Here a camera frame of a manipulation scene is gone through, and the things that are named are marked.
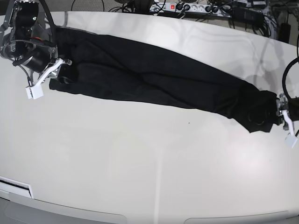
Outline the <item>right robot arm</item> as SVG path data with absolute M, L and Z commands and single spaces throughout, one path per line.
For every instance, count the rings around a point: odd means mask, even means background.
M 38 28 L 39 8 L 42 7 L 50 33 L 43 38 Z M 44 0 L 10 0 L 3 24 L 0 27 L 0 55 L 12 61 L 13 66 L 21 68 L 24 72 L 31 70 L 41 76 L 49 70 L 46 78 L 59 80 L 61 83 L 71 83 L 72 80 L 59 75 L 58 47 L 56 25 L 51 12 Z

